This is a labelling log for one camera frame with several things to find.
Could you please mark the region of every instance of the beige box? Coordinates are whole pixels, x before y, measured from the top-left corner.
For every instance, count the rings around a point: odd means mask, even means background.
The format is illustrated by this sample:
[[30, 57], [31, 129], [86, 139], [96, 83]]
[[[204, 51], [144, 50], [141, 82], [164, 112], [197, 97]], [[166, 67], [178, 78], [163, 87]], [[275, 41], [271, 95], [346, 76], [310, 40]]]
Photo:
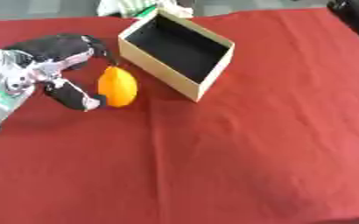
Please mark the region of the beige box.
[[197, 102], [232, 59], [235, 44], [155, 10], [119, 35], [120, 54]]

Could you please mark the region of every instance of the red fabric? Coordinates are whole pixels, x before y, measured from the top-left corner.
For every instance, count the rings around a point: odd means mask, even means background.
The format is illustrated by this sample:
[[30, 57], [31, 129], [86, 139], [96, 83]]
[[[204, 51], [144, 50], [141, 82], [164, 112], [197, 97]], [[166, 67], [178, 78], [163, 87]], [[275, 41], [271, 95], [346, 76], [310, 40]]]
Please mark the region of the red fabric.
[[[0, 224], [287, 224], [359, 216], [359, 38], [327, 10], [194, 21], [236, 42], [194, 104], [124, 62], [128, 108], [82, 113], [37, 93], [0, 133]], [[0, 22], [0, 47], [130, 20]], [[95, 89], [105, 62], [66, 76]]]

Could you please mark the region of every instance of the orange fruit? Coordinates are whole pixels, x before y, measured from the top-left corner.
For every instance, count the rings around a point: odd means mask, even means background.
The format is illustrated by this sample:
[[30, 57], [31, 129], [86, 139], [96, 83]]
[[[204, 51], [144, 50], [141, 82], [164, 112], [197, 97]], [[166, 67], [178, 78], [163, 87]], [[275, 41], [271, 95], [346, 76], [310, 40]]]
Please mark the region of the orange fruit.
[[137, 82], [127, 71], [109, 66], [99, 78], [98, 93], [106, 96], [108, 105], [120, 108], [135, 100]]

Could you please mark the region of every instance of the open box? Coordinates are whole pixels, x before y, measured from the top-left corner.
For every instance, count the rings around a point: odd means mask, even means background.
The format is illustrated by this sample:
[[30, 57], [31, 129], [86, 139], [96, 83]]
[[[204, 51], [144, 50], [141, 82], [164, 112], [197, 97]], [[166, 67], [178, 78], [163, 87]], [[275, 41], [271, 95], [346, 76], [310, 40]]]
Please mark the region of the open box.
[[155, 10], [119, 35], [120, 54], [197, 102], [231, 61], [235, 44]]

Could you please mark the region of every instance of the robotic hand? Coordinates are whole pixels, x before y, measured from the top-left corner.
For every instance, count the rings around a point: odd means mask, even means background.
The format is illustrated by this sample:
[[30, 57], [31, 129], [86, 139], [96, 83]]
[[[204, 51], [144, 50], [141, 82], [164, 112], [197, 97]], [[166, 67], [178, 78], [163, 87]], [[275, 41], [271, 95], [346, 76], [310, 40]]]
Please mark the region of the robotic hand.
[[34, 92], [44, 86], [46, 95], [70, 109], [89, 111], [106, 104], [104, 96], [90, 96], [61, 72], [82, 67], [92, 57], [116, 61], [99, 39], [59, 34], [28, 40], [0, 50], [0, 124]]

